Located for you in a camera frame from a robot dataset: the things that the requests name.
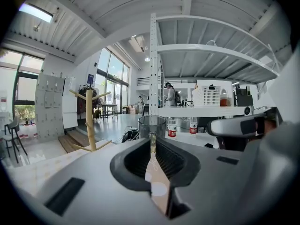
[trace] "wooden coat rack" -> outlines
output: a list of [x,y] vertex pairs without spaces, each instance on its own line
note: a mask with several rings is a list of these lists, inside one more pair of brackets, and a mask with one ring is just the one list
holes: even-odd
[[79,94],[78,92],[75,92],[73,90],[69,90],[69,91],[72,92],[73,94],[75,94],[76,97],[80,97],[85,100],[85,113],[86,113],[85,125],[88,130],[88,138],[89,138],[89,143],[90,143],[90,149],[78,146],[76,144],[73,144],[73,147],[77,148],[77,149],[83,149],[83,150],[86,150],[89,152],[94,152],[94,151],[97,151],[100,148],[106,146],[107,144],[111,143],[112,141],[109,140],[108,142],[104,143],[101,147],[96,148],[94,128],[93,128],[93,112],[92,112],[92,101],[96,100],[100,97],[103,97],[107,94],[110,94],[111,92],[106,92],[106,93],[103,93],[103,94],[93,97],[93,90],[90,88],[90,89],[86,90],[86,97],[84,97],[83,95]]

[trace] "wooden step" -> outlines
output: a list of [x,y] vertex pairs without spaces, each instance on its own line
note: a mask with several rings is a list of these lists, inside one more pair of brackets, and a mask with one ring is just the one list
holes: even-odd
[[76,144],[69,135],[63,135],[58,137],[59,142],[67,153],[74,152],[78,149],[73,148],[72,144]]
[[81,147],[85,148],[90,145],[88,136],[78,132],[77,130],[68,131],[67,135],[76,142],[75,144]]

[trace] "chair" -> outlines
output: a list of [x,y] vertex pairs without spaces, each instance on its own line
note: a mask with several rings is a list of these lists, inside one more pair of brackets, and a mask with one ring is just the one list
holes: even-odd
[[[6,127],[8,128],[9,135],[6,134]],[[17,132],[19,130],[20,130],[20,127],[19,127],[19,116],[15,116],[14,120],[11,123],[6,124],[4,126],[4,133],[5,133],[5,135],[2,136],[2,138],[6,142],[6,148],[7,148],[7,152],[8,152],[9,157],[10,157],[10,154],[9,154],[9,149],[8,149],[8,142],[12,143],[17,163],[19,163],[19,161],[18,161],[17,153],[15,152],[15,149],[17,148],[18,151],[19,151],[19,149],[18,149],[18,147],[17,147],[17,145],[15,143],[15,139],[17,139],[19,141],[21,147],[23,148],[23,151],[28,156],[27,152],[25,151],[25,149],[24,149],[24,147],[23,147],[23,145],[21,143],[19,135],[17,134]]]

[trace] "black railing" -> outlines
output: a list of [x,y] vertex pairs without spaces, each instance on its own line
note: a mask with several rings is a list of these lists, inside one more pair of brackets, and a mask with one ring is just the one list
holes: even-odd
[[[137,85],[138,86],[149,85],[149,82],[150,82],[149,77],[137,78]],[[170,84],[174,84],[174,83],[197,83],[197,80],[181,80],[181,79],[164,80],[164,84],[166,82],[169,82]]]

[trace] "basket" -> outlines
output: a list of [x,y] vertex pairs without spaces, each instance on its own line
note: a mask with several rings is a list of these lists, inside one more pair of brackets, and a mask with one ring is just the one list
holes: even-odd
[[194,106],[220,106],[220,91],[218,86],[201,86],[192,91]]

